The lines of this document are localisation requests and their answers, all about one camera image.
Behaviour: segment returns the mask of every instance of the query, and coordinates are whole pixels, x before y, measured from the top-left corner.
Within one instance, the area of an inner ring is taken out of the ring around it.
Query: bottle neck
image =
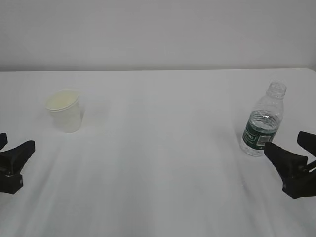
[[[273,100],[278,100],[278,101],[282,101],[284,96],[278,96],[278,95],[274,95],[273,93],[269,93],[267,91],[267,96]]]

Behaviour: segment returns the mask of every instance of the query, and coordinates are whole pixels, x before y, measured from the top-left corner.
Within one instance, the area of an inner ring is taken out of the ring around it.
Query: clear plastic bottle
[[[267,94],[254,106],[240,142],[245,153],[262,156],[264,144],[273,140],[283,119],[285,92],[284,84],[273,82]]]

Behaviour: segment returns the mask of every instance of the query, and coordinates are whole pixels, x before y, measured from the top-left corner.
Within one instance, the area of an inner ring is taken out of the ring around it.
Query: paper cup
[[[71,133],[81,127],[78,92],[73,90],[58,91],[48,98],[46,108],[60,130]]]

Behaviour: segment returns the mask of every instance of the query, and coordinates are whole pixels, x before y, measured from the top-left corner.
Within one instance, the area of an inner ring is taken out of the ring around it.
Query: white wall
[[[0,0],[0,70],[316,64],[316,0]]]

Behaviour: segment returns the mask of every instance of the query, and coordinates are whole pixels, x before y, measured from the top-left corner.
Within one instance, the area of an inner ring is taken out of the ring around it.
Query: cup rim
[[[75,94],[76,94],[76,99],[75,99],[73,102],[71,102],[70,104],[68,104],[68,105],[66,105],[66,106],[64,106],[64,107],[61,107],[61,108],[58,108],[58,109],[50,109],[50,108],[47,106],[48,101],[49,101],[50,99],[52,99],[56,94],[58,94],[58,93],[60,93],[60,92],[63,92],[63,91],[75,92]],[[51,94],[51,95],[47,98],[46,103],[45,103],[45,107],[46,107],[46,109],[49,110],[50,112],[63,111],[63,110],[66,110],[66,109],[70,108],[71,106],[73,106],[73,105],[78,101],[78,97],[79,97],[79,95],[78,95],[78,92],[77,92],[76,90],[72,90],[72,89],[62,89],[62,90],[58,90],[58,91],[54,92],[53,94]]]

